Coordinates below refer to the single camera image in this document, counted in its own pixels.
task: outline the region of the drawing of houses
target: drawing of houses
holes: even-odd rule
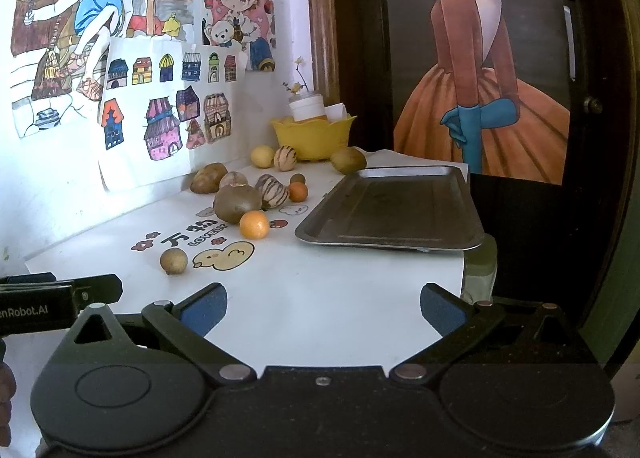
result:
[[[180,121],[172,111],[169,97],[149,101],[145,142],[151,160],[164,160],[182,148]]]
[[[200,116],[200,99],[193,90],[193,86],[175,93],[175,107],[178,110],[180,122]]]
[[[145,84],[151,82],[151,57],[139,57],[133,63],[131,84]]]
[[[182,80],[199,81],[202,60],[199,53],[187,52],[182,58]]]
[[[225,59],[225,80],[232,82],[238,80],[236,77],[236,56],[227,55]]]
[[[107,72],[107,89],[122,88],[127,85],[129,77],[129,67],[124,59],[114,59],[109,65]]]
[[[187,133],[187,149],[196,149],[200,146],[204,146],[207,143],[204,138],[202,128],[195,118],[187,126]]]
[[[124,116],[116,99],[106,101],[102,108],[101,125],[104,128],[104,149],[111,149],[124,142],[122,119]]]
[[[209,56],[209,82],[220,82],[220,57],[215,52]]]
[[[209,144],[231,134],[231,112],[224,93],[207,96],[204,116],[204,132]]]
[[[166,83],[174,80],[174,58],[164,54],[160,59],[160,82]]]

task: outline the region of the drawing of boy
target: drawing of boy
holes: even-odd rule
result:
[[[242,33],[242,44],[250,44],[250,59],[253,70],[273,71],[275,63],[271,56],[271,48],[262,37],[260,26],[251,21],[244,13],[257,8],[260,0],[218,0],[228,12],[223,18],[236,31]]]
[[[80,41],[71,54],[66,66],[60,68],[57,77],[66,77],[84,66],[84,78],[78,91],[92,101],[102,97],[102,86],[93,78],[94,69],[100,57],[109,47],[111,37],[125,37],[129,20],[133,15],[133,0],[57,0],[52,5],[43,6],[24,17],[24,24],[46,21],[65,12],[79,2],[74,21]],[[87,54],[87,45],[95,39]]]

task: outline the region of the metal tray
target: metal tray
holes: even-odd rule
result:
[[[469,250],[484,229],[457,167],[379,167],[348,175],[300,223],[304,242]]]

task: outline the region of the striped fruit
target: striped fruit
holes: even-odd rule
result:
[[[258,178],[255,188],[262,196],[263,209],[280,207],[289,198],[289,189],[270,174],[263,174]]]
[[[273,165],[278,171],[291,171],[297,162],[298,154],[291,146],[282,146],[273,157]]]

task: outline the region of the small orange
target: small orange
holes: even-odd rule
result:
[[[289,199],[293,203],[303,202],[309,196],[309,189],[302,182],[294,182],[289,185]]]
[[[261,211],[250,211],[240,219],[240,234],[248,240],[261,240],[269,233],[269,220]]]

